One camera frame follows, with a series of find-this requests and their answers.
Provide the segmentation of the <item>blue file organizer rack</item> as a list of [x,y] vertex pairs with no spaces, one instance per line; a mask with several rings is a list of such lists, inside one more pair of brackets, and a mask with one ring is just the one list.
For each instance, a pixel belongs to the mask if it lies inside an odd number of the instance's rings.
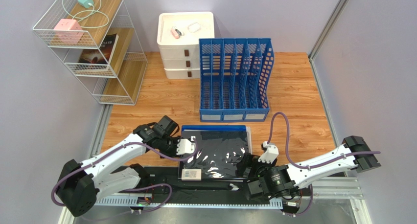
[[268,82],[275,62],[270,38],[202,38],[202,122],[262,122],[270,111]]

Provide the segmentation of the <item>white three drawer organizer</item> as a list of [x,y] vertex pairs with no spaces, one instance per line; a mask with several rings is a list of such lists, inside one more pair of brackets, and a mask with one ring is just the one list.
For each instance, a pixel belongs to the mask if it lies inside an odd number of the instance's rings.
[[[187,27],[198,22],[202,29],[190,33]],[[171,28],[176,26],[182,37],[175,39]],[[214,14],[212,12],[176,12],[159,15],[157,44],[163,69],[168,79],[199,79],[200,50],[199,40],[214,38]]]

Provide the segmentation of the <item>pink correction tape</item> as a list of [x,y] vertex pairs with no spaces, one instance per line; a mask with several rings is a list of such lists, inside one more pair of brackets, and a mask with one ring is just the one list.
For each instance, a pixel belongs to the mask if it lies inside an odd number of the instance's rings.
[[175,39],[179,39],[182,37],[182,32],[176,28],[176,26],[173,26],[170,30],[171,35],[175,38]]

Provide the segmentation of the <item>clear plastic bag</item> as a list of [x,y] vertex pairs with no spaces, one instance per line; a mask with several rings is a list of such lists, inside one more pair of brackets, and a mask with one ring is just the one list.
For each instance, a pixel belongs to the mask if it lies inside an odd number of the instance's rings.
[[202,26],[198,22],[194,22],[187,27],[190,33],[196,33],[202,29]]

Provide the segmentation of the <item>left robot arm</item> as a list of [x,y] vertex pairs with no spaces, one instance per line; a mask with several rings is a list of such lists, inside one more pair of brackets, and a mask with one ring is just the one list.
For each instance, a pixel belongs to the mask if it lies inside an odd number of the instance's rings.
[[187,154],[195,152],[195,142],[173,136],[178,130],[179,125],[165,115],[159,122],[139,125],[120,143],[97,156],[82,162],[68,161],[52,189],[52,201],[80,217],[98,200],[114,193],[153,189],[150,175],[141,165],[122,170],[120,167],[149,151],[173,161],[186,160]]

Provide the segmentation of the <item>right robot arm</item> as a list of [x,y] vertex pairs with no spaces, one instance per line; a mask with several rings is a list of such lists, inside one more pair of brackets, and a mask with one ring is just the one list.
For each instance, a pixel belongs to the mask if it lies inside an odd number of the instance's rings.
[[246,166],[247,171],[254,174],[244,182],[244,194],[248,200],[298,196],[301,189],[330,175],[349,170],[361,173],[381,167],[377,154],[361,136],[352,135],[331,152],[306,161],[281,166],[257,161]]

